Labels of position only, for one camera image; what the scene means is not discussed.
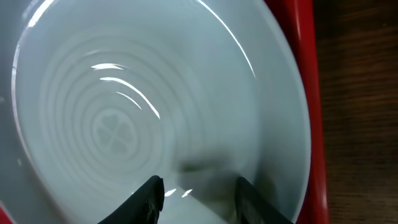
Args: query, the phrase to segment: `glossy white surface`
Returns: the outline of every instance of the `glossy white surface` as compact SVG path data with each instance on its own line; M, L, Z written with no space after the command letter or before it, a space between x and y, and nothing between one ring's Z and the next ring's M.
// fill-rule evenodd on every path
M27 153L68 221L99 222L152 175L159 223L233 222L236 175L297 219L307 104L261 0L47 0L13 76Z

